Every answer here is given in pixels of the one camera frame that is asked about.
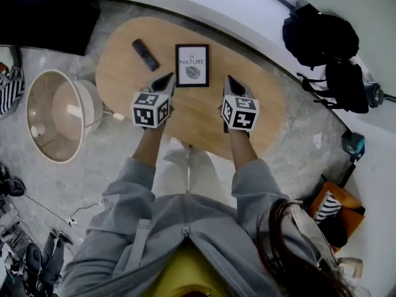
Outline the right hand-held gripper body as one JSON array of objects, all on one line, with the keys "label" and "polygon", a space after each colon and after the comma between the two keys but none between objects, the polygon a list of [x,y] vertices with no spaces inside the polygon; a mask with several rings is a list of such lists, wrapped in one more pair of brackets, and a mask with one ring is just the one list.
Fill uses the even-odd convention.
[{"label": "right hand-held gripper body", "polygon": [[221,110],[223,131],[230,129],[251,132],[258,120],[259,101],[254,98],[225,95]]}]

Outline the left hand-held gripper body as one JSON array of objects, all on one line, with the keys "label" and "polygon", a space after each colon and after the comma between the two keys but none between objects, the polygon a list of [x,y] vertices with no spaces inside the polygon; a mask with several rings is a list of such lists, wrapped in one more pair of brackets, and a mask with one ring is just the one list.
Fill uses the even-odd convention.
[{"label": "left hand-held gripper body", "polygon": [[155,92],[149,87],[136,92],[131,101],[131,116],[135,126],[156,129],[172,114],[172,90]]}]

